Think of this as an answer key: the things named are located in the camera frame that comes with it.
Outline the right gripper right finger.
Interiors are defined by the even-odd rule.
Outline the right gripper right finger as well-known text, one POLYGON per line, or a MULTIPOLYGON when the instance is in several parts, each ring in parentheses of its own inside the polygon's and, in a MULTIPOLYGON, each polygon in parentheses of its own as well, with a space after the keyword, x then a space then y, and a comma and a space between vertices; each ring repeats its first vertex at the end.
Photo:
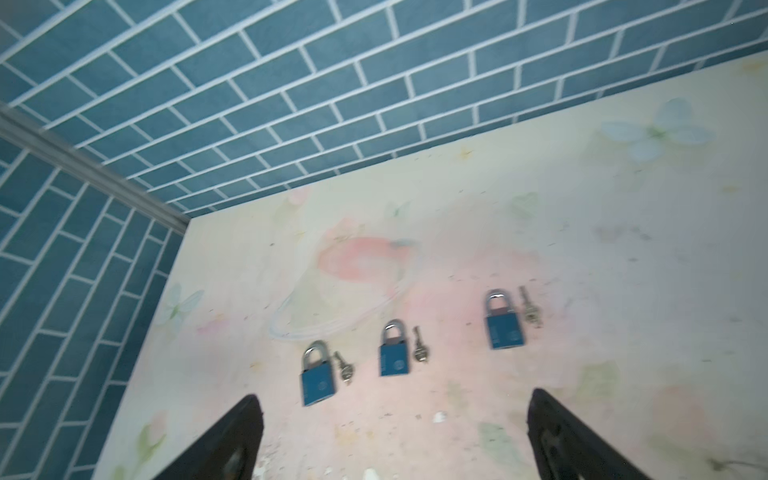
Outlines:
POLYGON ((544 389, 532 392, 527 425, 538 474, 543 480, 649 480, 544 389))

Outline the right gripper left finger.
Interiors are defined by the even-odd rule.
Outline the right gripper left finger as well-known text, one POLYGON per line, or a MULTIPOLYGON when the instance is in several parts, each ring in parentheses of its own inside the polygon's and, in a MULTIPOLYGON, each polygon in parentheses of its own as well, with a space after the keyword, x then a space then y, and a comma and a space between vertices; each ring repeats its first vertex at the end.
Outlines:
POLYGON ((263 433, 263 412, 258 397, 248 394, 156 479, 251 479, 263 433))

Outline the blue padlock with key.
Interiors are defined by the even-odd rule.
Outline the blue padlock with key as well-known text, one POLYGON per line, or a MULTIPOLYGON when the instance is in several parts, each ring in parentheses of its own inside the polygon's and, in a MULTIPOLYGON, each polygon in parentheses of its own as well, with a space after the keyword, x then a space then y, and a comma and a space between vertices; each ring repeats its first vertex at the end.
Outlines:
POLYGON ((511 296, 502 289, 490 290, 485 299, 486 330, 493 350, 522 347, 525 345, 518 314, 511 296))

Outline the silver key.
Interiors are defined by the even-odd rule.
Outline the silver key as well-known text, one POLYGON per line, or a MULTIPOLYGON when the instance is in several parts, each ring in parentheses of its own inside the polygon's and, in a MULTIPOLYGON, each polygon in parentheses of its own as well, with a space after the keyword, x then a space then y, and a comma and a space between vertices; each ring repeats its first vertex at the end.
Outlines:
POLYGON ((525 321, 531 324, 534 328, 541 328, 543 326, 543 321, 540 307, 531 300, 529 292, 525 286, 519 287, 519 293, 523 303, 523 316, 525 321))
POLYGON ((340 369, 340 377, 345 385, 349 385, 351 383, 351 380, 354 376, 354 366, 351 363, 348 363, 345 361, 345 359, 342 357, 342 355, 338 352, 334 352, 334 358, 338 362, 339 369, 340 369))
POLYGON ((424 344, 420 327, 414 326, 413 332, 415 335, 415 349, 413 352, 414 359, 420 363, 426 363, 429 359, 429 348, 424 344))

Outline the floral table mat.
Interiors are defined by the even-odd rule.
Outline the floral table mat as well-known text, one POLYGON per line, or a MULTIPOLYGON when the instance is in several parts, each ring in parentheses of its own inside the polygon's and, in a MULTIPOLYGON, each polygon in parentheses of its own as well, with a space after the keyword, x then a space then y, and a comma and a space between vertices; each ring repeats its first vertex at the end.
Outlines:
POLYGON ((192 220, 94 475, 153 478, 252 393, 258 479, 533 479, 536 388, 654 479, 766 477, 765 52, 192 220), (490 347, 494 289, 524 346, 490 347))

